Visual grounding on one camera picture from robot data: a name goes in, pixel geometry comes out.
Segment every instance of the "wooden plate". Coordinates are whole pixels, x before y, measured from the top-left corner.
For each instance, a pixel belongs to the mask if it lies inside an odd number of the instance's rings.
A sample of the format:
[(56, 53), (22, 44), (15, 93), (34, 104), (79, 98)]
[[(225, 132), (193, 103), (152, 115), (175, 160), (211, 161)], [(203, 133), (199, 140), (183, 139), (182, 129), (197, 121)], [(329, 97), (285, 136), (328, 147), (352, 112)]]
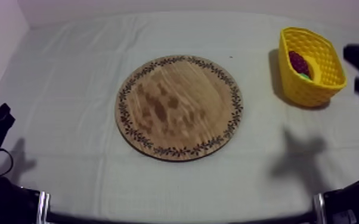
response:
[(226, 144), (242, 117), (242, 96), (219, 65), (174, 55), (144, 64), (119, 90), (116, 121), (138, 151), (168, 161), (212, 154)]

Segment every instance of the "white tablecloth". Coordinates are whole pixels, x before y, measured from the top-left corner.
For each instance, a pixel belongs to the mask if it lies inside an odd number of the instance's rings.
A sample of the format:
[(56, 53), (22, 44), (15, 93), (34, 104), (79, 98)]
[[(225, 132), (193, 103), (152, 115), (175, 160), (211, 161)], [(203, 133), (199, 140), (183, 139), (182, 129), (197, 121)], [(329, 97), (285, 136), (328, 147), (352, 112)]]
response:
[[(280, 29), (306, 27), (342, 57), (359, 30), (247, 13), (119, 15), (31, 30), (0, 82), (17, 119), (4, 147), (13, 182), (52, 195), (52, 210), (114, 220), (223, 222), (307, 211), (311, 196), (359, 180), (358, 71), (322, 110), (275, 93)], [(223, 66), (245, 110), (217, 153), (168, 163), (133, 150), (114, 121), (119, 86), (156, 57), (190, 54)], [(0, 155), (0, 171), (7, 158)]]

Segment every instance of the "floral border pattern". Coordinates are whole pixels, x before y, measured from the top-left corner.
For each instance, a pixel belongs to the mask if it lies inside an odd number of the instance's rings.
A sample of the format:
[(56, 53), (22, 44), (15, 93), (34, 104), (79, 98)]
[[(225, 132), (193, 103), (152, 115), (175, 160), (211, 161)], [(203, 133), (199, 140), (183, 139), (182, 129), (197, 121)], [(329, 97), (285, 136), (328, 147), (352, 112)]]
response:
[[(150, 139), (146, 138), (142, 132), (140, 132), (138, 129), (133, 128), (132, 126), (133, 123), (131, 122), (131, 119), (129, 117), (128, 105), (126, 104), (126, 97), (132, 91), (132, 87), (136, 84), (137, 80), (152, 72), (156, 67), (159, 66), (163, 67), (166, 64), (173, 64), (176, 63), (177, 61), (188, 61), (189, 63), (198, 65), (203, 69), (209, 69), (213, 74), (217, 75), (219, 79), (221, 79), (226, 85), (230, 87), (231, 100), (232, 100), (232, 106), (234, 108), (234, 112), (231, 113), (232, 118), (231, 120), (228, 121), (227, 128), (226, 130), (223, 131), (222, 135), (212, 137), (207, 142), (202, 142), (201, 144), (197, 144), (193, 148), (155, 147), (154, 143), (151, 142)], [(243, 110), (242, 98), (240, 96), (240, 91), (237, 85), (235, 85), (234, 83), (235, 82), (231, 77), (228, 77), (226, 73), (220, 68), (215, 67), (212, 62), (206, 62), (197, 57), (181, 55), (181, 56), (164, 58), (159, 60), (158, 62), (155, 61), (151, 62), (149, 65), (145, 66), (142, 69), (142, 71), (140, 71), (139, 73), (135, 74), (132, 78), (130, 78), (127, 81), (126, 85), (119, 92), (118, 109), (120, 112), (120, 121), (122, 122), (123, 127), (125, 129), (124, 133), (130, 136), (133, 140), (142, 144), (143, 147), (153, 150), (154, 154), (160, 156), (171, 155), (173, 157), (180, 157), (182, 155), (187, 155), (187, 154), (193, 156), (195, 155), (199, 156), (199, 154), (201, 154), (202, 151), (207, 151), (217, 145), (221, 146), (223, 142), (227, 142), (228, 140), (230, 140), (230, 138), (234, 134), (236, 127), (239, 125), (241, 121), (242, 110)]]

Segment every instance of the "grapes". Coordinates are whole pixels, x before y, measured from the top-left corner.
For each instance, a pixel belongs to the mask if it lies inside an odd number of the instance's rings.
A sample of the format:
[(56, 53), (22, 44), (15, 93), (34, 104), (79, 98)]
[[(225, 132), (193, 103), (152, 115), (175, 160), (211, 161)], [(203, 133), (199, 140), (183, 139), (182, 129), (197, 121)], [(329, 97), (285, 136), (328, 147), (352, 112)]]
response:
[(308, 63), (304, 58), (295, 51), (290, 51), (288, 54), (293, 69), (298, 73), (303, 73), (310, 77)]

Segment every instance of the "yellow basket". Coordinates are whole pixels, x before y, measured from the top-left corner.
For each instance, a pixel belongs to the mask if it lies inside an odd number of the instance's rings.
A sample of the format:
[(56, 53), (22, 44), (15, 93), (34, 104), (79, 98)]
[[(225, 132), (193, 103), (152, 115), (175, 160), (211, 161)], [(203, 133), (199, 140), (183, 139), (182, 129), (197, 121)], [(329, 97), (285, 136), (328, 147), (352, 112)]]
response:
[[(312, 80), (293, 69), (289, 51), (297, 52), (307, 61)], [(284, 94), (299, 105), (322, 105), (346, 86), (346, 77), (333, 45), (310, 30), (296, 27), (283, 29), (278, 57)]]

